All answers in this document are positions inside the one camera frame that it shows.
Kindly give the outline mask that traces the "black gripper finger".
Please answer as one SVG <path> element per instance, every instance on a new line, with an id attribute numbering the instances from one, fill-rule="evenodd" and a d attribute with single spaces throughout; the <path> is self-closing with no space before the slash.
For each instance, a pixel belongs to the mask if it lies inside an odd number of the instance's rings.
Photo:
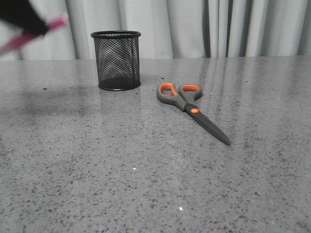
<path id="1" fill-rule="evenodd" d="M 44 35 L 49 30 L 29 0 L 0 0 L 0 18 L 34 35 Z"/>

